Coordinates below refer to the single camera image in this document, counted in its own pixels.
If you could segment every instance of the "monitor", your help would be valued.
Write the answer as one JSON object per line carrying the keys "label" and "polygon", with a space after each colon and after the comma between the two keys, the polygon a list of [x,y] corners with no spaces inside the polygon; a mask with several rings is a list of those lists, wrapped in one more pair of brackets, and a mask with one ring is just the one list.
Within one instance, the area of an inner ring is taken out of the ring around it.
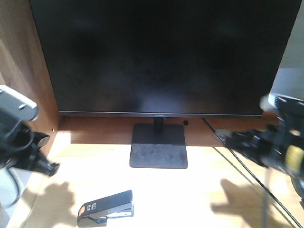
{"label": "monitor", "polygon": [[30,0],[60,113],[155,117],[139,160],[179,150],[164,117],[261,116],[301,2]]}

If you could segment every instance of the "gray wall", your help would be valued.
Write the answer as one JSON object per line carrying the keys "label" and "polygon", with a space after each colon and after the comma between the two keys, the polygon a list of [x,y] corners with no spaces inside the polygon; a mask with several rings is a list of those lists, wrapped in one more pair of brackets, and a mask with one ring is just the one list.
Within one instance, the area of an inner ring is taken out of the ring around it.
{"label": "gray wall", "polygon": [[304,98],[304,1],[271,92]]}

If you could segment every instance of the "monitor stand neck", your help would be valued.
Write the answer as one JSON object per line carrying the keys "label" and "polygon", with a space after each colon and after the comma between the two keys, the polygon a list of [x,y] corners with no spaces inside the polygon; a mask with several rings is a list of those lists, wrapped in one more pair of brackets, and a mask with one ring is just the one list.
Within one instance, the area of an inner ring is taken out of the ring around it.
{"label": "monitor stand neck", "polygon": [[161,133],[163,131],[163,117],[154,117],[153,128],[155,133]]}

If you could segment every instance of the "small black object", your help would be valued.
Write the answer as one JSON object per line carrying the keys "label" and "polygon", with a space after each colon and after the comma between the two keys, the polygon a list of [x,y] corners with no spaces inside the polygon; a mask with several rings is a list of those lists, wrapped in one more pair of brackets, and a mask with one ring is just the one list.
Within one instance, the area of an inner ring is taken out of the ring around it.
{"label": "small black object", "polygon": [[107,219],[134,215],[132,190],[87,202],[78,212],[78,227],[105,227]]}

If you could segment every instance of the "wooden wall panel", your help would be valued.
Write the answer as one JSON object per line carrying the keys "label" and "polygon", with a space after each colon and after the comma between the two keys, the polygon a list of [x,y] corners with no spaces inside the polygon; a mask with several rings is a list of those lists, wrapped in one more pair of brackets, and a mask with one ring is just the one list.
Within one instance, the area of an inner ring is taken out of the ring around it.
{"label": "wooden wall panel", "polygon": [[28,0],[0,0],[0,84],[38,104],[39,118],[29,125],[51,136],[47,154],[60,116]]}

